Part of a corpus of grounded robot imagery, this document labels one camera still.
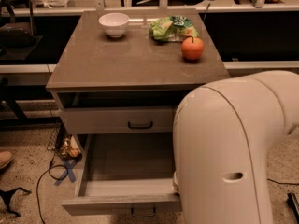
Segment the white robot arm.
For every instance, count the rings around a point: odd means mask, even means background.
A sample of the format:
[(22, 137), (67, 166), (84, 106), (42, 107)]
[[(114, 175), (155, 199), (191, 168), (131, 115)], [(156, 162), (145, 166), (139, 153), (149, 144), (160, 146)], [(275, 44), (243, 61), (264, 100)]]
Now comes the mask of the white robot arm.
[(173, 126), (186, 224), (273, 224), (266, 158), (298, 133), (299, 75), (267, 71), (191, 91)]

